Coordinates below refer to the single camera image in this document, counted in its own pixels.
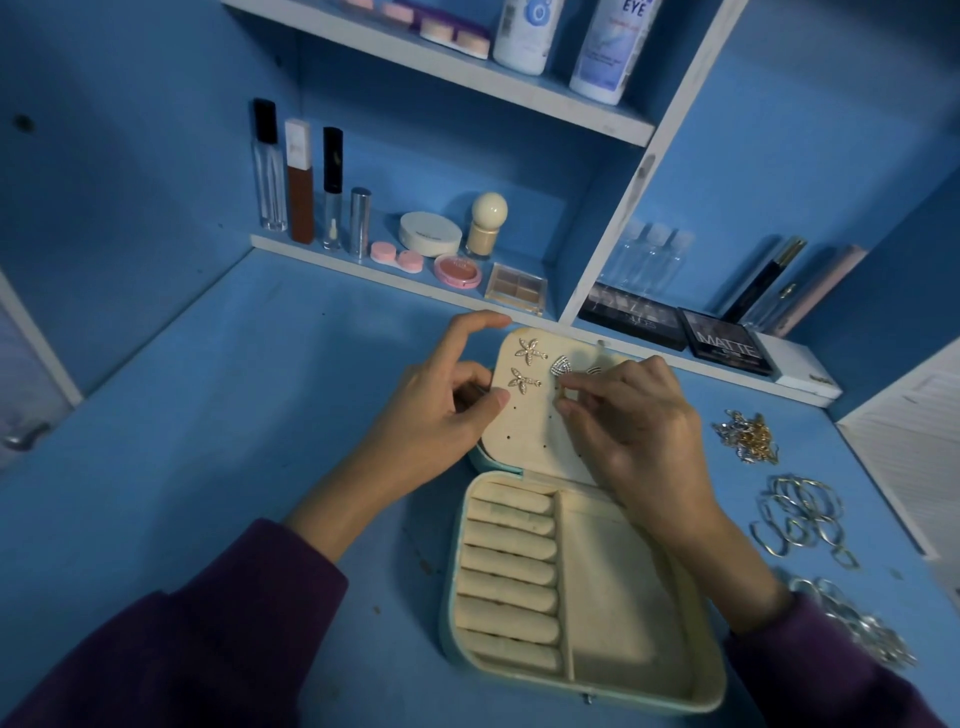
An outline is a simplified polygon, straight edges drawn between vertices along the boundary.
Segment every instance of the blue table surface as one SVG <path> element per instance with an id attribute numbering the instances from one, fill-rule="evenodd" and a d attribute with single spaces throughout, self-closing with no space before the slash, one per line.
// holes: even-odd
<path id="1" fill-rule="evenodd" d="M 0 715 L 64 653 L 148 592 L 172 590 L 250 521 L 278 519 L 358 442 L 403 367 L 423 360 L 454 306 L 252 251 L 0 482 Z M 467 355 L 494 362 L 502 333 Z M 908 670 L 960 724 L 960 621 L 826 414 L 678 372 L 704 417 L 721 504 L 746 527 L 774 473 L 833 485 L 848 544 L 771 562 L 835 581 L 910 644 Z M 746 465 L 710 422 L 762 412 L 781 463 Z M 348 551 L 350 588 L 301 696 L 305 725 L 676 724 L 454 669 L 437 619 L 450 530 L 473 473 L 461 463 L 385 511 Z M 732 680 L 724 707 L 688 718 L 759 724 Z"/>

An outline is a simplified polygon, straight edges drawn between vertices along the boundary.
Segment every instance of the black cap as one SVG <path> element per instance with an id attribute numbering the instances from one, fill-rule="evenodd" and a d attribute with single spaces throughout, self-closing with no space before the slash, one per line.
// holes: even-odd
<path id="1" fill-rule="evenodd" d="M 253 120 L 256 124 L 256 140 L 264 144 L 276 144 L 276 104 L 266 99 L 253 99 Z"/>
<path id="2" fill-rule="evenodd" d="M 324 127 L 324 192 L 344 191 L 344 132 Z"/>

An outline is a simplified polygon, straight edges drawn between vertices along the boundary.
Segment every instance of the person's right hand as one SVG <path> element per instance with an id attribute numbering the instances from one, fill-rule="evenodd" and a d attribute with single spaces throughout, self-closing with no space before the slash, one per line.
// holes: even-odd
<path id="1" fill-rule="evenodd" d="M 660 356 L 602 375 L 566 374 L 578 400 L 556 402 L 597 484 L 665 545 L 702 532 L 722 512 L 713 497 L 700 417 Z"/>

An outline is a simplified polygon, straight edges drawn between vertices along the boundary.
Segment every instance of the purple sleeve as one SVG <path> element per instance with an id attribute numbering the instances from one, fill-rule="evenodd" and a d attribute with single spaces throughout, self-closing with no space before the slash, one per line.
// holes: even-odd
<path id="1" fill-rule="evenodd" d="M 145 596 L 87 637 L 4 725 L 296 725 L 346 591 L 300 537 L 257 521 L 178 592 Z"/>
<path id="2" fill-rule="evenodd" d="M 906 680 L 881 667 L 807 596 L 772 624 L 730 636 L 727 655 L 771 726 L 943 726 Z"/>

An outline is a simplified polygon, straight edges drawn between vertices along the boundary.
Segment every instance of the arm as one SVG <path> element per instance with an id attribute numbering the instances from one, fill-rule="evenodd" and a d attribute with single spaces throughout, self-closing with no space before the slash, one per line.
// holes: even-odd
<path id="1" fill-rule="evenodd" d="M 557 410 L 597 483 L 680 560 L 730 625 L 727 652 L 767 721 L 779 725 L 942 725 L 916 689 L 794 597 L 713 495 L 696 411 L 662 358 L 602 376 Z"/>
<path id="2" fill-rule="evenodd" d="M 347 591 L 334 566 L 387 505 L 476 445 L 510 394 L 460 361 L 468 337 L 504 327 L 457 316 L 407 371 L 361 445 L 284 525 L 255 522 L 185 587 L 144 597 L 87 637 L 5 726 L 296 725 L 297 696 Z"/>

